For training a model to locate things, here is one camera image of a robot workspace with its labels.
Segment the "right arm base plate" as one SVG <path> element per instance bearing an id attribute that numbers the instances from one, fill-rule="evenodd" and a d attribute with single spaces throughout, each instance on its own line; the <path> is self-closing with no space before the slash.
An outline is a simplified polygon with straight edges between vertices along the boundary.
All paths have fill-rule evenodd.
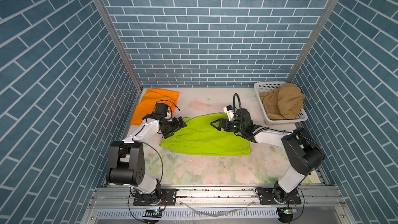
<path id="1" fill-rule="evenodd" d="M 286 193 L 280 188 L 257 187 L 254 192 L 258 196 L 261 205 L 302 204 L 297 188 L 290 193 Z"/>

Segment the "neon green shorts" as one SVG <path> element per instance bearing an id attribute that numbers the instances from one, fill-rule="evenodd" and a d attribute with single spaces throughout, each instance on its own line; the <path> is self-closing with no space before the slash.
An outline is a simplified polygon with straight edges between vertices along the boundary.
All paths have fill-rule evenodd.
<path id="1" fill-rule="evenodd" d="M 184 118 L 186 127 L 178 130 L 170 138 L 163 138 L 162 148 L 198 156 L 248 156 L 250 142 L 232 132 L 218 131 L 210 125 L 218 119 L 228 119 L 226 113 L 215 113 L 195 118 Z"/>

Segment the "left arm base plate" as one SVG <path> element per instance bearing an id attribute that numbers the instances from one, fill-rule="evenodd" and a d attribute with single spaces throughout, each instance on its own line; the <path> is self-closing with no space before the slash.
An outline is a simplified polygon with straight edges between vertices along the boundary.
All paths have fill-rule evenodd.
<path id="1" fill-rule="evenodd" d="M 176 188 L 165 188 L 156 190 L 153 194 L 134 193 L 134 206 L 155 206 L 166 205 L 174 206 L 177 198 Z"/>

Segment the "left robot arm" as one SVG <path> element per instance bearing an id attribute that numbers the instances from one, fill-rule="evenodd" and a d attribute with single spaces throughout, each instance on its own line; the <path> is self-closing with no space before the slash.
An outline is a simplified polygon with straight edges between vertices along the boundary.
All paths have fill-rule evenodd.
<path id="1" fill-rule="evenodd" d="M 112 142 L 108 149 L 106 181 L 115 185 L 129 185 L 141 194 L 155 194 L 160 180 L 146 173 L 144 145 L 155 134 L 165 139 L 187 125 L 182 117 L 165 119 L 146 116 L 133 134 L 119 142 Z"/>

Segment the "orange shorts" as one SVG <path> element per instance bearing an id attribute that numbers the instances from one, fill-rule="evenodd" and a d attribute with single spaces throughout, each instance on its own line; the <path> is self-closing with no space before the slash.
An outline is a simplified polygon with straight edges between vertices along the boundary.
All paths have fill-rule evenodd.
<path id="1" fill-rule="evenodd" d="M 179 93 L 176 91 L 148 89 L 137 105 L 130 124 L 136 126 L 141 125 L 143 117 L 153 112 L 156 102 L 172 106 L 173 104 L 177 104 L 178 97 Z"/>

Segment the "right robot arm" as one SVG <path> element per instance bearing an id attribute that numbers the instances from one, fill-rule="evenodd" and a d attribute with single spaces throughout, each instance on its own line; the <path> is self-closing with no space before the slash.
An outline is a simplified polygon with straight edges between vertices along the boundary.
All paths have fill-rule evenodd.
<path id="1" fill-rule="evenodd" d="M 274 184 L 273 190 L 274 200 L 280 204 L 290 200 L 299 184 L 321 165 L 325 157 L 320 146 L 303 128 L 285 131 L 228 119 L 218 119 L 210 125 L 218 131 L 232 132 L 248 141 L 278 146 L 285 150 L 290 165 Z"/>

